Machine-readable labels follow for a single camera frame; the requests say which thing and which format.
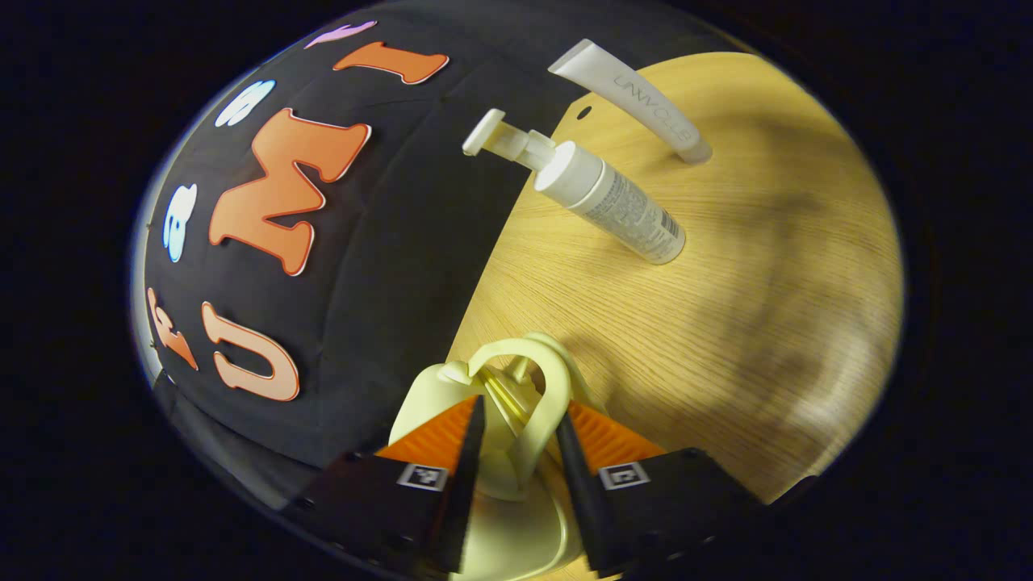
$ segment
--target bottle label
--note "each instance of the bottle label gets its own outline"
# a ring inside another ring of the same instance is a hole
[[[606,195],[583,216],[651,263],[672,259],[685,245],[685,234],[670,214],[617,172]]]

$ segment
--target wooden table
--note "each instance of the wooden table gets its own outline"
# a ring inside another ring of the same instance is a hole
[[[449,360],[549,333],[614,419],[667,450],[707,450],[771,501],[821,472],[880,398],[904,295],[893,215],[844,129],[760,58],[640,72],[696,123],[709,162],[686,165],[595,94],[552,137],[637,183],[685,228],[685,249],[652,266],[529,179]],[[549,577],[595,578],[584,557]]]

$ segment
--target white pump bottle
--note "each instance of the white pump bottle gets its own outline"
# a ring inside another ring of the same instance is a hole
[[[556,142],[503,123],[505,113],[493,109],[463,144],[463,153],[487,149],[537,173],[534,189],[596,226],[613,234],[655,265],[675,259],[685,246],[685,233],[663,208],[598,156],[573,142]]]

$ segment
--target barcode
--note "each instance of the barcode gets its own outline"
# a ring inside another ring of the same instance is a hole
[[[670,233],[670,236],[678,238],[678,233],[681,228],[678,227],[678,223],[675,222],[675,218],[670,217],[670,214],[666,210],[663,210],[663,216],[660,217],[660,223]]]

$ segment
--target orange letter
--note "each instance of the orange letter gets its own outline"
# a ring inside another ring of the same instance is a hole
[[[158,330],[158,340],[162,345],[173,349],[176,355],[187,360],[190,367],[197,370],[197,362],[194,361],[193,354],[190,353],[190,345],[179,331],[173,335],[173,319],[168,318],[165,311],[158,306],[158,299],[154,296],[154,288],[147,289],[147,302],[151,304],[151,316],[154,317],[154,327]]]
[[[362,123],[337,127],[299,119],[290,109],[281,110],[251,142],[265,177],[222,192],[209,224],[209,242],[239,240],[280,258],[283,271],[290,276],[301,274],[315,230],[304,220],[288,228],[269,219],[322,208],[326,200],[298,164],[315,167],[326,183],[336,182],[354,161],[370,132],[370,126]]]
[[[226,356],[215,351],[215,369],[219,372],[222,383],[230,388],[243,388],[277,401],[294,399],[301,385],[298,379],[298,368],[283,347],[260,333],[222,318],[216,314],[215,307],[208,301],[200,306],[200,318],[205,322],[205,331],[213,343],[227,341],[240,345],[262,356],[273,366],[273,374],[262,377],[229,363]]]
[[[388,49],[383,42],[370,42],[339,60],[334,70],[349,66],[367,66],[394,72],[406,85],[418,85],[448,64],[444,55],[420,55],[409,51]]]

